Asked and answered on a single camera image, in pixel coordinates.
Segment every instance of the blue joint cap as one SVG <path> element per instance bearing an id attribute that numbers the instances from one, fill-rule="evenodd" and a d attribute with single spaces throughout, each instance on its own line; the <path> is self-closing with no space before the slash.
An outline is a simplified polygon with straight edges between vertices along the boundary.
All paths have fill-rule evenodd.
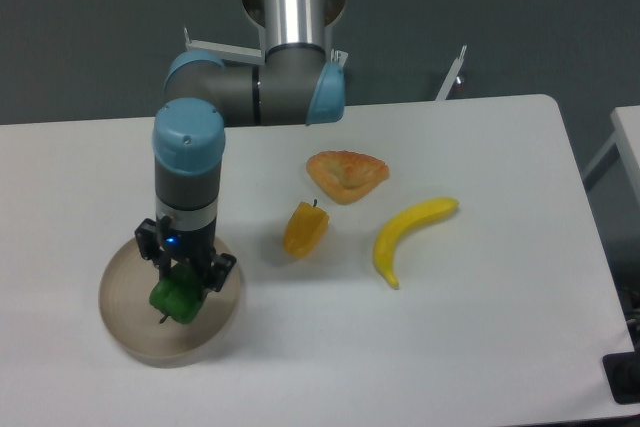
<path id="1" fill-rule="evenodd" d="M 311 98 L 307 125 L 337 122 L 344 114 L 344 71 L 340 64 L 327 62 Z"/>
<path id="2" fill-rule="evenodd" d="M 168 102 L 156 114 L 153 153 L 178 175 L 199 175 L 222 160 L 224 121 L 208 102 L 181 98 Z"/>
<path id="3" fill-rule="evenodd" d="M 207 52 L 206 50 L 190 50 L 188 52 L 183 52 L 178 57 L 176 57 L 173 62 L 171 62 L 169 73 L 167 74 L 167 78 L 164 80 L 165 88 L 167 87 L 169 78 L 174 74 L 176 70 L 178 70 L 180 67 L 190 64 L 191 62 L 197 61 L 213 62 L 224 69 L 224 62 L 222 61 L 222 59 L 217 55 L 212 54 L 211 52 Z"/>

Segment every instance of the yellow banana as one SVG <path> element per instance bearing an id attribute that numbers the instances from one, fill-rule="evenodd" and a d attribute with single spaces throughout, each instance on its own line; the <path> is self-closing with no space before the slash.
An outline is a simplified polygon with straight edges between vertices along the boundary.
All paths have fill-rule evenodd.
<path id="1" fill-rule="evenodd" d="M 400 238 L 418 227 L 449 217 L 457 208 L 458 201 L 451 197 L 425 200 L 403 210 L 382 227 L 373 247 L 373 265 L 391 288 L 400 287 L 393 272 L 393 254 Z"/>

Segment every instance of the yellow bell pepper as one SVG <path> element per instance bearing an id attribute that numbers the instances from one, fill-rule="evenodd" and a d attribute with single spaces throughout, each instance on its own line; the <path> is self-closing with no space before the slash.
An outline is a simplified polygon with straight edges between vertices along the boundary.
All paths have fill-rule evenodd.
<path id="1" fill-rule="evenodd" d="M 313 250 L 329 225 L 329 216 L 316 204 L 300 202 L 284 231 L 284 250 L 298 259 Z"/>

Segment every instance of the green pepper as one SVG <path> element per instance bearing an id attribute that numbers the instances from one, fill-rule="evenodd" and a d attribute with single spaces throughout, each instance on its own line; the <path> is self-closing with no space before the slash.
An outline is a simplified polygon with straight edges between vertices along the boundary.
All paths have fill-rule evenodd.
<path id="1" fill-rule="evenodd" d="M 189 324 L 203 304 L 204 285 L 187 264 L 176 264 L 149 294 L 149 303 L 180 324 Z"/>

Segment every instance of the bread slice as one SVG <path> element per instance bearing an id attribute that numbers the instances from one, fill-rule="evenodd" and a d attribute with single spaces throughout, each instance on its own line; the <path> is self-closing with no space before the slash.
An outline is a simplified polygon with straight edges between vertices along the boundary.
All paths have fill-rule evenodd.
<path id="1" fill-rule="evenodd" d="M 389 178 L 389 167 L 375 157 L 348 151 L 320 152 L 307 161 L 307 172 L 338 204 L 350 204 Z"/>

